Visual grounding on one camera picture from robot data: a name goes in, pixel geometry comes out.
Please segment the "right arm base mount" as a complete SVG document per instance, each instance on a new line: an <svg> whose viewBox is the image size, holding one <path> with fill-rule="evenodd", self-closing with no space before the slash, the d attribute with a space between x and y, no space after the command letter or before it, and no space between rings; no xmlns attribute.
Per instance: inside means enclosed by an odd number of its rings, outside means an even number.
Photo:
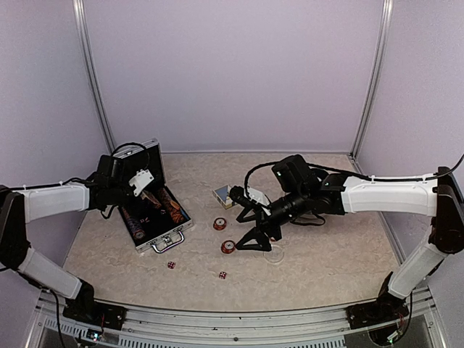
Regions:
<svg viewBox="0 0 464 348"><path fill-rule="evenodd" d="M345 310L351 329L364 328L409 315L405 300L380 300L348 306Z"/></svg>

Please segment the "blue playing card deck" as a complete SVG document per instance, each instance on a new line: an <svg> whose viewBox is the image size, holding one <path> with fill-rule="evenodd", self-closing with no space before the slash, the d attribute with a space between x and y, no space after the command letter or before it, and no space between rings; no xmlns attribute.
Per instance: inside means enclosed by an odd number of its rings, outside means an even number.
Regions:
<svg viewBox="0 0 464 348"><path fill-rule="evenodd" d="M224 186L221 186L219 188L212 190L212 194L215 200L219 203L219 205L224 210L228 210L232 207L236 207L239 205L237 202L235 202L229 197L230 190L231 190L230 185L224 185Z"/></svg>

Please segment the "chip row in case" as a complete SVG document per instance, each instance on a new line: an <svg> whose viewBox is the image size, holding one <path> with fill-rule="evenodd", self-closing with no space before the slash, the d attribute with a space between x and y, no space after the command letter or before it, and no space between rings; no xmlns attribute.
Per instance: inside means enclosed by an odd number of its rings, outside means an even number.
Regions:
<svg viewBox="0 0 464 348"><path fill-rule="evenodd" d="M140 240L145 237L145 233L139 220L133 218L125 208L120 208L123 221L125 222L128 232L135 240Z"/></svg>
<svg viewBox="0 0 464 348"><path fill-rule="evenodd" d="M183 215L179 204L171 197L165 188L158 189L157 195L165 209L170 213L173 222L181 223L183 221Z"/></svg>

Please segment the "chip row right in case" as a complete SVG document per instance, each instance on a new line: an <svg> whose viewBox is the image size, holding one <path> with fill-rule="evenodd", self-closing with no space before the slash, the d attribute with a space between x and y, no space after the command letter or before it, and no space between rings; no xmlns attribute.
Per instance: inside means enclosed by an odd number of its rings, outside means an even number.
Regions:
<svg viewBox="0 0 464 348"><path fill-rule="evenodd" d="M179 204L171 197L165 188L158 189L157 195L165 209L170 213L173 222L181 223L183 221L183 215Z"/></svg>

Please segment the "chip row left in case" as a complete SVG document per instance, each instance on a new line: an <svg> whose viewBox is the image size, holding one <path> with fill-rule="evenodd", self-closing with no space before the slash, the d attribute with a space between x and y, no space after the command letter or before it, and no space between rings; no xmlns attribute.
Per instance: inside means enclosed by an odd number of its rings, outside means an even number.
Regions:
<svg viewBox="0 0 464 348"><path fill-rule="evenodd" d="M145 237L145 233L139 220L133 218L125 208L120 208L123 221L125 222L128 232L135 240L140 240Z"/></svg>

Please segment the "aluminium corner post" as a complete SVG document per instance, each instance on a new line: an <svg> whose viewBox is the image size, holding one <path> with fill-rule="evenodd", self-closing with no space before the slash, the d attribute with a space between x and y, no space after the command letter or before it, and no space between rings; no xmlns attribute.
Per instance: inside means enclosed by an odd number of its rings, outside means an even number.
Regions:
<svg viewBox="0 0 464 348"><path fill-rule="evenodd" d="M370 73L370 79L367 88L367 94L362 108L362 114L354 143L350 152L352 160L357 161L363 146L363 141L368 130L368 124L372 115L372 110L381 79L381 71L384 63L384 57L387 50L389 31L393 15L394 1L384 0L381 12L381 20L374 52L373 66Z"/></svg>
<svg viewBox="0 0 464 348"><path fill-rule="evenodd" d="M96 109L97 120L99 122L107 150L112 152L116 147L116 142L109 123L109 119L107 117L106 110L104 108L102 93L97 78L93 52L91 49L91 39L86 21L85 3L83 0L73 0L72 7L75 16L80 47L83 53L86 74L88 77L88 84Z"/></svg>

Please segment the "aluminium poker case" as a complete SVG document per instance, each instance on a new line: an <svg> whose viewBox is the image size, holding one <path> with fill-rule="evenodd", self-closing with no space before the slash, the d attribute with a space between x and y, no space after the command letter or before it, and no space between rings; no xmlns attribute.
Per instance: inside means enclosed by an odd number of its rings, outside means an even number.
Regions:
<svg viewBox="0 0 464 348"><path fill-rule="evenodd" d="M137 168L148 169L154 176L154 180L139 196L135 196L133 201L122 206L133 218L139 220L145 233L145 237L140 240L135 240L130 235L136 251L142 253L153 249L157 254L162 254L182 244L185 240L185 230L193 225L193 220L166 184L160 144L157 139L122 144L113 151L112 155L127 160ZM158 189L166 189L179 204L183 215L181 223L173 222L170 213L157 195Z"/></svg>

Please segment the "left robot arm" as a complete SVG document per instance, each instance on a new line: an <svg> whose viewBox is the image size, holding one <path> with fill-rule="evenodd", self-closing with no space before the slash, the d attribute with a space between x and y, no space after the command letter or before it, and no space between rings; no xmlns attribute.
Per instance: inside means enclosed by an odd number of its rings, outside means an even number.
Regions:
<svg viewBox="0 0 464 348"><path fill-rule="evenodd" d="M138 197L153 180L149 167L135 169L103 155L95 172L38 186L1 186L1 265L34 285L64 297L92 323L102 314L94 288L62 263L86 212L109 211Z"/></svg>

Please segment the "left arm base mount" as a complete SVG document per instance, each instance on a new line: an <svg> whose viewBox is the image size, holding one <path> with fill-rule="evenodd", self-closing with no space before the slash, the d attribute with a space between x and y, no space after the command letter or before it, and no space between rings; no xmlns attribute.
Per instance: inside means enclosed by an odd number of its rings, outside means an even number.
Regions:
<svg viewBox="0 0 464 348"><path fill-rule="evenodd" d="M123 327L127 309L121 306L95 302L90 310L75 301L66 303L63 316L81 323L98 326L100 328L120 331Z"/></svg>

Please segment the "right aluminium corner post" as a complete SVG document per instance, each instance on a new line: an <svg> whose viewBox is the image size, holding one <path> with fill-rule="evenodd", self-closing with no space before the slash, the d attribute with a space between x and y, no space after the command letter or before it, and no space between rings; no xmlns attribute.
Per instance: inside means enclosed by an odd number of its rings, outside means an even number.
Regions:
<svg viewBox="0 0 464 348"><path fill-rule="evenodd" d="M387 50L389 31L393 15L394 1L384 0L381 12L381 20L374 52L373 66L370 73L370 79L367 88L367 94L362 108L362 114L354 143L350 152L352 160L357 161L363 146L363 141L368 130L368 124L372 115L372 110L381 79L381 71L384 63L384 57Z"/></svg>

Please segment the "left aluminium corner post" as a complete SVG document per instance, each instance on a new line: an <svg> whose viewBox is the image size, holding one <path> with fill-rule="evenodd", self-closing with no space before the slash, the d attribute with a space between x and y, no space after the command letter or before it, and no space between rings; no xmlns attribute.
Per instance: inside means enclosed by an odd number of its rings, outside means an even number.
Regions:
<svg viewBox="0 0 464 348"><path fill-rule="evenodd" d="M91 49L91 39L86 21L85 3L83 0L73 0L72 7L75 16L80 47L83 53L86 74L88 77L88 84L96 109L97 120L99 122L107 150L112 152L116 147L116 142L109 123L109 119L107 117L106 110L104 108L102 93L97 78L93 52Z"/></svg>

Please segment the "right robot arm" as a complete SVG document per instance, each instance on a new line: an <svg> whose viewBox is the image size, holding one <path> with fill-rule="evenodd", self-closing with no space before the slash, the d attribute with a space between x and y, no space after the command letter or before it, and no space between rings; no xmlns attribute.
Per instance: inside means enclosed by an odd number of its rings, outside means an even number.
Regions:
<svg viewBox="0 0 464 348"><path fill-rule="evenodd" d="M429 227L399 269L384 281L371 305L371 316L385 322L396 313L413 289L430 276L451 254L463 251L463 193L448 167L411 177L366 176L307 162L300 154L267 164L284 195L269 201L266 194L249 186L234 186L230 198L242 206L238 222L254 227L237 243L238 250L269 252L271 241L281 239L286 223L301 225L300 218L379 212L387 218L413 217Z"/></svg>

